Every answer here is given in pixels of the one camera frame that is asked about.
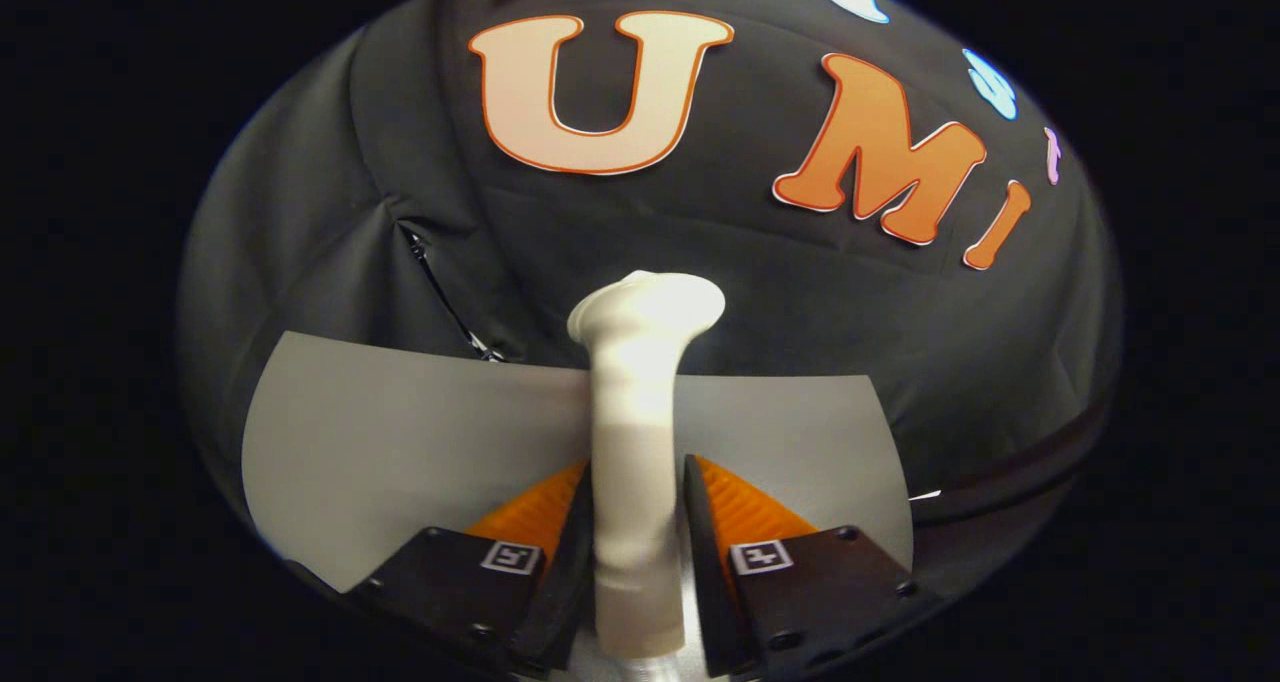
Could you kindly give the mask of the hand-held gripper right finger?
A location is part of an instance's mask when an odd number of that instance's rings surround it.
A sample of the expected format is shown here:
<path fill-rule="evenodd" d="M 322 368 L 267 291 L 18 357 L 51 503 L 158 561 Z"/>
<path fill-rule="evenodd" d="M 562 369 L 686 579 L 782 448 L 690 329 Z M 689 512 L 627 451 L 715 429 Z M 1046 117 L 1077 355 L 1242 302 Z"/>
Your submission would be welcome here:
<path fill-rule="evenodd" d="M 714 678 L 814 681 L 941 609 L 867 531 L 818 530 L 723 464 L 686 456 L 684 500 Z"/>

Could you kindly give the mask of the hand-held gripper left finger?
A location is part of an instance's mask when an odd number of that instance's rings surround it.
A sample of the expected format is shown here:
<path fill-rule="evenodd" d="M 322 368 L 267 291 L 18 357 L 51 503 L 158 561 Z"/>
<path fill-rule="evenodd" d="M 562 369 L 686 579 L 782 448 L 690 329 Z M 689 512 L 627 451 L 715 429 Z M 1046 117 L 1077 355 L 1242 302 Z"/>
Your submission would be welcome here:
<path fill-rule="evenodd" d="M 480 678 L 564 670 L 593 582 L 593 488 L 581 461 L 465 531 L 430 526 L 346 594 Z"/>

